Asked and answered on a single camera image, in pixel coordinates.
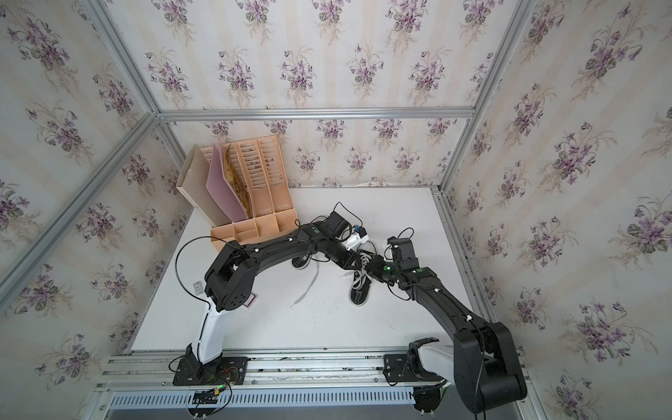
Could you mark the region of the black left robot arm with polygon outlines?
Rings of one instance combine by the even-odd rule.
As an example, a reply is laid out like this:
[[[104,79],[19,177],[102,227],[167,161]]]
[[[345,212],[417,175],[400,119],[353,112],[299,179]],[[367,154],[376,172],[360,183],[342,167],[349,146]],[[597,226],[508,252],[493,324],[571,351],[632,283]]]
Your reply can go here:
[[[241,245],[229,241],[205,274],[206,303],[201,328],[185,350],[185,370],[201,379],[213,373],[222,358],[223,341],[230,323],[230,313],[251,297],[257,275],[292,261],[304,265],[318,253],[344,271],[362,267],[356,248],[369,240],[364,227],[349,227],[323,222],[306,223],[285,236],[263,243]]]

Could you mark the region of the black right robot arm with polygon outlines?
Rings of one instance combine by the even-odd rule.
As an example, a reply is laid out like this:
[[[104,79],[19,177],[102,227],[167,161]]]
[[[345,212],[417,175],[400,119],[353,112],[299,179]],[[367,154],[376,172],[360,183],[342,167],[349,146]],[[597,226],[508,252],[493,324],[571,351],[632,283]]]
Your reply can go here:
[[[523,369],[509,329],[473,313],[453,296],[428,267],[404,271],[378,262],[367,271],[389,286],[397,285],[423,306],[449,334],[451,345],[436,338],[409,343],[405,362],[391,362],[390,383],[408,377],[420,383],[453,385],[465,407],[478,415],[528,396]]]

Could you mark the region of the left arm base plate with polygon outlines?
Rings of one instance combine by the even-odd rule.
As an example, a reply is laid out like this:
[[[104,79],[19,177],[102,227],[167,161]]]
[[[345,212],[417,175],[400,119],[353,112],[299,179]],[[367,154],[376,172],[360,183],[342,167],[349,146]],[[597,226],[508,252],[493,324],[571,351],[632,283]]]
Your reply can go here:
[[[201,366],[194,357],[181,355],[168,369],[173,373],[173,386],[242,385],[248,362],[246,357],[220,357]]]

